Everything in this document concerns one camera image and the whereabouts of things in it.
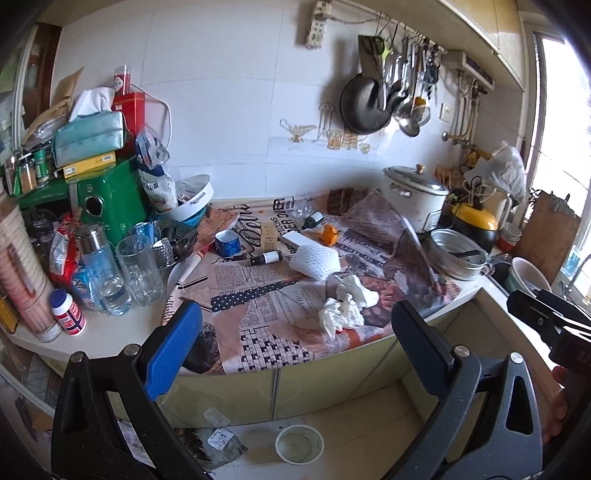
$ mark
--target black and yellow pot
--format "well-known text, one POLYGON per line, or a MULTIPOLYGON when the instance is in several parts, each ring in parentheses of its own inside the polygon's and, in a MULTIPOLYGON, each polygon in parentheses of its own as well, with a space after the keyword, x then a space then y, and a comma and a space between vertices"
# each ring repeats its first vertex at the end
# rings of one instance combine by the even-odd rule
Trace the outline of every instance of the black and yellow pot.
POLYGON ((474 240, 487 252, 496 244, 496 231, 499 225, 495 216, 486 210, 478 210, 467 203, 452 207, 452 229, 474 240))

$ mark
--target yellow lid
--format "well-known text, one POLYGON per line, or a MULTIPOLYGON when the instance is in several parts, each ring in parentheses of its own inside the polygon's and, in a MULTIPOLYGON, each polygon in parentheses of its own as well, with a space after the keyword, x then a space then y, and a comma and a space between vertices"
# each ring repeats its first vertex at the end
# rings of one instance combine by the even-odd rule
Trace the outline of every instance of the yellow lid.
POLYGON ((495 216, 486 210, 477 210, 467 203, 460 203, 452 207, 452 213, 460 220, 483 230, 497 230, 499 225, 495 216))

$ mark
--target wooden board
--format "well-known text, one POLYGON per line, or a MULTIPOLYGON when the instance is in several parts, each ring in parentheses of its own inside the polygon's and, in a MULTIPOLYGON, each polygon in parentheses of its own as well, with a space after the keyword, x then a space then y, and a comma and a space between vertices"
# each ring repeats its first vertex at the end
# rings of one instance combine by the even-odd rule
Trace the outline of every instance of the wooden board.
POLYGON ((546 192, 540 193, 521 240, 511 255, 532 262, 551 284, 570 252, 581 219, 576 215, 553 212, 550 198, 546 192))

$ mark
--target red snack bag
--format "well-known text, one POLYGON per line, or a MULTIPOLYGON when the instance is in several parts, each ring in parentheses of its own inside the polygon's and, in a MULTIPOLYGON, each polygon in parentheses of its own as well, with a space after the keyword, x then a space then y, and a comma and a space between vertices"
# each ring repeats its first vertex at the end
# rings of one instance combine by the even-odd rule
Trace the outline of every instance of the red snack bag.
POLYGON ((73 235, 78 224, 78 221, 72 221, 72 215, 68 213, 60 222, 51 242, 49 277, 66 288, 72 284, 72 275, 80 258, 73 235))

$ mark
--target wall socket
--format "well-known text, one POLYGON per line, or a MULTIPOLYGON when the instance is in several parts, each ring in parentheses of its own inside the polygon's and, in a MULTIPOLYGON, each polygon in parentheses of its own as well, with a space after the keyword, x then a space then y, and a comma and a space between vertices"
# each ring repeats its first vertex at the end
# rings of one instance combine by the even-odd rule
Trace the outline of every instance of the wall socket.
POLYGON ((326 26, 328 24, 327 18, 330 15, 331 7, 332 5, 330 2, 316 2, 316 7, 314 7, 314 13, 312 14, 310 31, 306 38, 306 48, 309 48, 310 50, 322 48, 322 42, 324 41, 326 26))
POLYGON ((446 103, 441 104, 441 112, 439 113, 439 118, 444 122, 451 122, 452 121, 452 107, 450 107, 446 103))

